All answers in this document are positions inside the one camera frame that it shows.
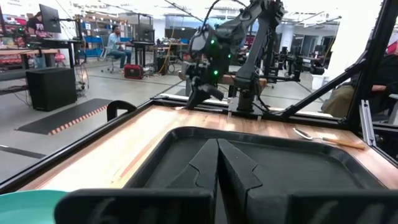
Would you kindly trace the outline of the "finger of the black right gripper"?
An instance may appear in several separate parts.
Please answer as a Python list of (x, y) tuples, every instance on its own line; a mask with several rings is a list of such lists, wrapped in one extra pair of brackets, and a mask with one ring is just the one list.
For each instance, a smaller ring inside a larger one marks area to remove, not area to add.
[(188, 97), (186, 109), (194, 109), (194, 107), (199, 105), (204, 100), (205, 100), (205, 92), (199, 89), (199, 87), (193, 87)]
[(203, 91), (218, 100), (222, 100), (224, 98), (224, 93), (222, 91), (219, 91), (219, 89), (213, 85), (204, 84)]

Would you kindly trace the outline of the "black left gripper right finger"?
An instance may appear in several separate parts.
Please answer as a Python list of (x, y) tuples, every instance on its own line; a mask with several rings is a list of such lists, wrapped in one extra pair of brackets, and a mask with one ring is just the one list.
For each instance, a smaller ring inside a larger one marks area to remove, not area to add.
[(397, 222), (397, 192), (337, 147), (281, 138), (218, 144), (240, 223)]

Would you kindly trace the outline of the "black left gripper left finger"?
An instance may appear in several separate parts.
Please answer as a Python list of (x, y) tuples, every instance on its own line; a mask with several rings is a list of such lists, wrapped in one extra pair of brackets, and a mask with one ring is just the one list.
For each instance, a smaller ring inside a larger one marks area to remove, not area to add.
[(160, 189), (80, 189), (56, 205), (56, 223), (213, 223), (218, 143), (208, 140), (185, 168)]

